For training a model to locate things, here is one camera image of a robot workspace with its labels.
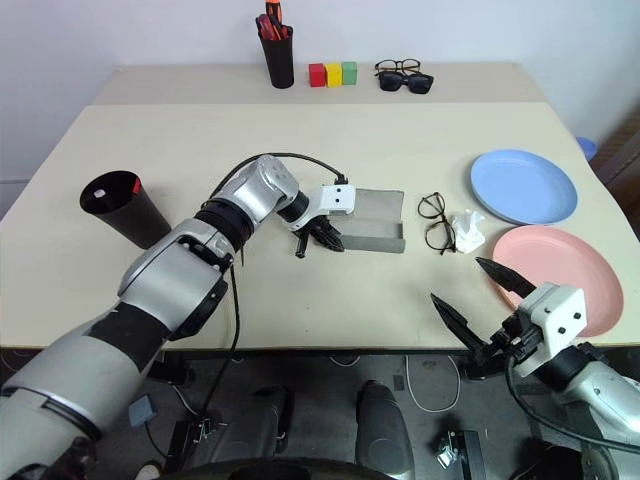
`white wall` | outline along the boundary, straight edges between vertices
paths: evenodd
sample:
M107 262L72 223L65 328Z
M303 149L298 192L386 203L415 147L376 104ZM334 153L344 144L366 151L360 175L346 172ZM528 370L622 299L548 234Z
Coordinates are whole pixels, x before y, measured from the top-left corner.
M261 61L253 19L263 8L0 0L0 179L28 179L115 65ZM640 100L639 0L283 0L283 9L298 62L516 61L569 128L595 140Z

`blue plate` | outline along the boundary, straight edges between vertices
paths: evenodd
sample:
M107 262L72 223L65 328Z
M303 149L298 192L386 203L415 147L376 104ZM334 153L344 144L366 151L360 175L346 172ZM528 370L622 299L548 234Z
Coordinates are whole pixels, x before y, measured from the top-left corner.
M578 205L578 193L567 174L523 150L480 155L471 167L471 186L489 211L520 225L561 222Z

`black glasses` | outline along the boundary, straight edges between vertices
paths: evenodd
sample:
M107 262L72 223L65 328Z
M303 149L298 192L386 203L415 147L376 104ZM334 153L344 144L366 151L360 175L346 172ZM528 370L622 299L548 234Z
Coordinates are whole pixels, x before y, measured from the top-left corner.
M431 90L433 84L433 77L420 73L420 62L414 58L383 60L376 63L374 68L380 89L386 92L395 92L406 85L410 92L424 95Z
M456 232L444 213L444 198L438 192L422 197L418 203L418 215L427 220L438 220L429 225L424 232L427 245L444 255L444 252L456 251Z

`green block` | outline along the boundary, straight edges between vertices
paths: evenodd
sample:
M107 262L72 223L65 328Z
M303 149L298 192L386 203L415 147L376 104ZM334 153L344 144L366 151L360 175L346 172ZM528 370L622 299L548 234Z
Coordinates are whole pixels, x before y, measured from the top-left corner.
M358 79L358 64L356 62L342 62L342 84L355 85Z

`colored block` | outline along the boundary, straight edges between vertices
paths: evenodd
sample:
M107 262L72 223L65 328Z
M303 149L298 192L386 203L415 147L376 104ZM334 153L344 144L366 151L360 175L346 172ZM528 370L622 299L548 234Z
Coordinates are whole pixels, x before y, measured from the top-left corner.
M309 64L309 84L312 87L324 87L327 84L327 73L321 63Z
M327 63L324 68L327 71L327 87L339 87L342 85L342 65L339 63Z
M342 84L355 85L358 80L358 64L356 62L342 62Z

